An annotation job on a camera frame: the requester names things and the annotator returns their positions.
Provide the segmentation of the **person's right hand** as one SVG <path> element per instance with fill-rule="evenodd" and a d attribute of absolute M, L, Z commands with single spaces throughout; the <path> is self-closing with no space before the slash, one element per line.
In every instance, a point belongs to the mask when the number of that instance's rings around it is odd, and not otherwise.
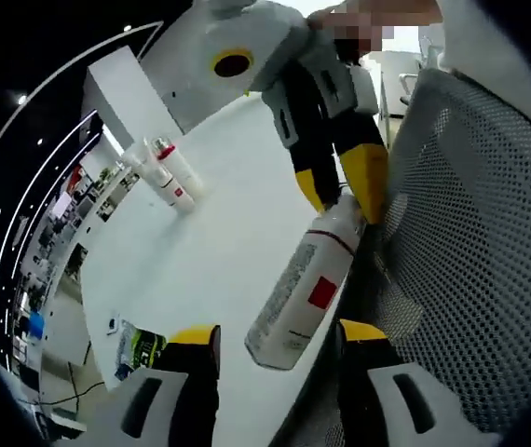
<path fill-rule="evenodd" d="M 318 28 L 425 26 L 443 21 L 434 0 L 353 0 L 320 9 L 307 17 Z"/>

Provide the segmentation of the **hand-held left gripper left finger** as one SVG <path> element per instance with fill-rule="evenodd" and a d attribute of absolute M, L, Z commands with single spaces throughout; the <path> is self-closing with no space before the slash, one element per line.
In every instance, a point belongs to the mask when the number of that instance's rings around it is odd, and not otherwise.
<path fill-rule="evenodd" d="M 113 388 L 83 446 L 211 446 L 219 408 L 221 326 L 176 332 L 152 363 Z"/>

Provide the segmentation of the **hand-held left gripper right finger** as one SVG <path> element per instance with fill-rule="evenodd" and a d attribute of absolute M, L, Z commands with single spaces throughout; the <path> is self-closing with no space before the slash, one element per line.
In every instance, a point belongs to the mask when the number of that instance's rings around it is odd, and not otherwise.
<path fill-rule="evenodd" d="M 376 326 L 337 322 L 337 403 L 346 446 L 497 446 L 464 415 L 457 394 L 398 355 Z"/>

